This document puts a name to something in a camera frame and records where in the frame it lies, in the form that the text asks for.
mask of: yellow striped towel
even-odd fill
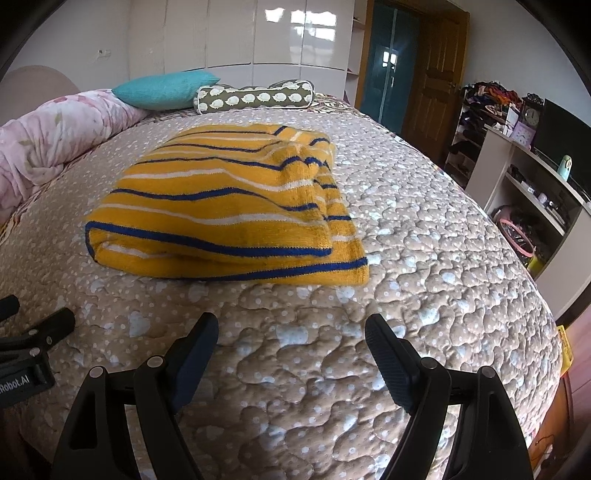
[[[158,278],[366,283],[334,153],[327,135],[284,125],[186,130],[128,168],[89,215],[88,251]]]

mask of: television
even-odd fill
[[[585,200],[591,193],[591,127],[555,103],[546,100],[540,124],[532,142],[534,151],[546,163],[558,168],[562,157],[573,159],[569,184]]]

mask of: glossy cabinet door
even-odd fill
[[[306,0],[258,0],[257,4],[254,63],[299,64]]]
[[[300,78],[299,65],[287,64],[262,64],[254,66],[253,85],[268,87],[282,80],[295,80]]]
[[[129,78],[164,73],[166,2],[132,0],[129,12]]]
[[[303,65],[346,70],[355,0],[308,0]]]
[[[255,0],[209,0],[207,66],[252,62]]]
[[[345,95],[346,72],[344,70],[302,65],[300,78],[311,81],[316,93],[327,93],[340,99]]]
[[[164,73],[205,66],[207,0],[167,0]]]
[[[220,78],[219,83],[232,85],[235,88],[256,85],[252,81],[252,65],[228,65],[207,67],[207,71]]]

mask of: electrical outlet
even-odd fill
[[[97,59],[106,59],[108,57],[111,56],[111,51],[110,50],[103,50],[100,49],[97,53],[96,53],[96,58]]]

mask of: beige bedspread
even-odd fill
[[[363,323],[375,312],[449,368],[493,365],[531,440],[561,361],[551,314],[533,281],[447,175],[369,118],[323,103],[312,111],[146,119],[20,210],[0,245],[0,296],[16,294],[22,308],[0,334],[22,332],[62,306],[77,319],[76,331],[50,354],[56,386],[15,409],[25,438],[48,458],[90,367],[133,368],[164,353],[205,311],[219,318],[219,345],[178,422],[207,478],[379,478],[407,416],[392,402],[363,339]],[[167,281],[90,259],[84,216],[142,153],[195,125],[251,122],[332,137],[335,178],[368,253],[369,284]],[[432,479],[443,474],[457,413],[450,408]],[[152,478],[132,413],[130,425],[142,475]]]

